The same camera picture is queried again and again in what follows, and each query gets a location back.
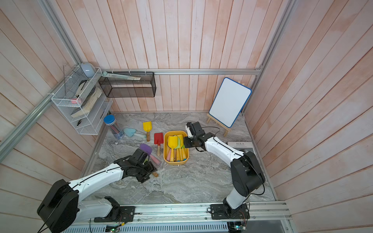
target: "mounting plate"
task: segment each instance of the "mounting plate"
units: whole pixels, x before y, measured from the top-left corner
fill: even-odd
[[[122,215],[122,219],[120,217],[113,221],[111,218],[105,217],[105,218],[94,218],[95,223],[107,223],[107,222],[132,222],[134,220],[134,214],[135,214],[135,207],[134,206],[120,206],[119,207],[120,215]]]
[[[227,216],[226,213],[229,213],[228,207],[224,204],[211,204],[211,218],[214,220],[219,219],[249,219],[249,211],[246,204],[242,204],[237,209],[233,210],[230,213],[230,216]]]

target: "blue whiteboard frame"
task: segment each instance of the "blue whiteboard frame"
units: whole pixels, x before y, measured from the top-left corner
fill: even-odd
[[[252,91],[250,88],[248,88],[248,87],[242,85],[241,83],[236,82],[236,81],[234,81],[233,79],[230,79],[230,78],[228,78],[228,77],[225,77],[225,78],[223,79],[222,84],[223,84],[223,82],[224,82],[225,79],[232,80],[233,82],[235,82],[235,83],[237,83],[237,84],[239,84],[239,85],[241,85],[241,86],[243,86],[243,87],[245,87],[245,88],[247,88],[247,89],[250,90],[250,94],[249,94],[249,96],[248,96],[247,99],[245,100],[245,103],[242,105],[240,111],[238,112],[238,114],[237,114],[236,118],[234,119],[234,121],[233,121],[233,123],[232,123],[231,126],[227,126],[227,125],[225,125],[223,122],[221,122],[221,121],[219,121],[218,119],[216,119],[216,118],[215,118],[215,117],[210,113],[210,110],[211,110],[211,108],[210,108],[210,110],[209,110],[209,114],[210,114],[212,117],[214,117],[217,121],[219,121],[220,123],[222,123],[222,124],[225,125],[226,127],[231,128],[231,127],[233,126],[233,124],[236,122],[239,113],[240,113],[240,112],[242,111],[242,109],[244,108],[244,106],[245,106],[247,100],[250,98],[250,96],[251,96],[251,94],[252,94],[253,91]],[[221,87],[222,87],[222,86],[220,85],[219,90],[218,90],[217,93],[216,93],[216,96],[219,94],[219,91],[220,91],[220,88],[221,88]]]

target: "marble floor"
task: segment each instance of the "marble floor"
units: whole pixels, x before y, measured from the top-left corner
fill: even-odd
[[[145,133],[142,123],[152,121],[150,142],[138,137],[125,136],[116,140],[108,131],[101,150],[93,166],[93,172],[101,170],[114,160],[132,155],[140,146],[146,143],[153,149],[156,156],[157,145],[154,144],[154,133],[166,133],[171,130],[185,130],[187,122],[199,121],[201,126],[219,127],[213,121],[206,124],[206,113],[136,113],[116,114],[115,118],[124,127],[130,127],[137,132]],[[216,128],[204,128],[205,132],[216,133]],[[252,139],[246,128],[244,118],[239,115],[227,137],[223,137],[224,129],[217,133],[223,142],[246,141]],[[143,184],[134,177],[111,183],[90,195],[86,200],[101,199],[112,196],[120,204],[163,204],[163,203],[193,203],[193,202],[221,202],[231,192],[232,177],[228,165],[210,152],[189,150],[190,158],[185,165],[171,166],[160,157],[161,164],[156,165],[159,177],[150,176],[150,180]],[[261,196],[251,195],[248,201],[274,201],[272,190],[265,182],[265,193]],[[261,193],[260,187],[255,193]]]

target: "book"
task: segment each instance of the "book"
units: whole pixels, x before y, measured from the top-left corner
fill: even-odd
[[[102,91],[100,88],[94,87],[95,90],[87,96],[85,101],[83,102],[81,108],[76,108],[72,114],[71,117],[76,118],[81,115],[87,115],[93,108],[93,105],[96,103],[97,99],[101,96]]]
[[[233,147],[238,151],[241,149],[245,149],[253,152],[256,155],[252,142],[228,142],[228,146]]]

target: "wooden easel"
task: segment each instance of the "wooden easel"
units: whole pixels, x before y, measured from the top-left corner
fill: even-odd
[[[224,137],[227,136],[228,132],[232,131],[230,128],[228,128],[227,126],[223,125],[222,123],[220,123],[220,121],[216,120],[213,116],[211,116],[210,114],[207,114],[208,116],[208,119],[207,119],[207,124],[210,122],[211,119],[213,119],[218,125],[220,125],[221,127],[223,127],[225,129],[225,133],[224,133]]]

